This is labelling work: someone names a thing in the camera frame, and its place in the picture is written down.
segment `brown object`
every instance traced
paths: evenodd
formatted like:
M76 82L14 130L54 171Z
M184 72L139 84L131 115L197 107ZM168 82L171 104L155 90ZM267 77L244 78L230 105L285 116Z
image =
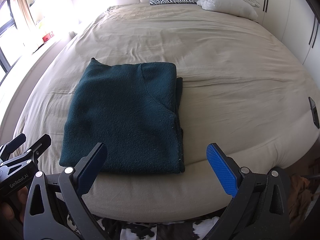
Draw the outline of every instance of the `brown object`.
M299 175L290 176L291 188L288 198L290 230L293 233L303 223L312 194L308 190L310 181Z

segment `bed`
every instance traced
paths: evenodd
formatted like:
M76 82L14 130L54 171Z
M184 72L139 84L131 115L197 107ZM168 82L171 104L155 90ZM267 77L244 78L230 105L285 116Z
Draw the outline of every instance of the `bed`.
M258 23L205 11L195 4L115 6L102 13L56 57L30 95L14 136L44 133L52 145L39 158L46 174L59 166L63 129L90 59L107 65L172 62L183 77L179 116L186 171L172 175L101 173L83 196L98 216L166 222L208 214L230 201L206 160L216 142L256 173L288 167L319 136L308 97L320 105L314 81Z

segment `dark green fleece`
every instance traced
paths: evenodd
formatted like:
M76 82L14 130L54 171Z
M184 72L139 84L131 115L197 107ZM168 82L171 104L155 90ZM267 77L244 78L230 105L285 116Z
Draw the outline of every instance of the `dark green fleece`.
M108 66L92 58L70 105L60 165L75 166L103 142L108 157L101 171L184 172L181 94L172 63Z

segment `finger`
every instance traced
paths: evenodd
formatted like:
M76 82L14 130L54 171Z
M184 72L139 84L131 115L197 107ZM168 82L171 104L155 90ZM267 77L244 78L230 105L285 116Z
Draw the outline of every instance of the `finger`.
M28 189L27 187L23 187L17 192L18 200L21 202L21 204L25 205L27 203L28 198Z
M12 207L9 206L9 204L7 204L5 202L2 203L0 205L0 209L1 209L2 214L4 215L4 217L7 220L12 220L14 218L14 212L12 210Z
M23 223L24 222L24 213L26 211L26 206L23 205L22 206L22 209L21 209L21 212L20 212L20 221Z

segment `curtain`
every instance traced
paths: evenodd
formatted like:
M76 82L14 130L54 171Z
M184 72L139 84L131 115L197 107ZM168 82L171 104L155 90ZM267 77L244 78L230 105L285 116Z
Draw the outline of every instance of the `curtain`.
M30 14L27 0L10 0L17 30L29 52L35 52L44 42Z

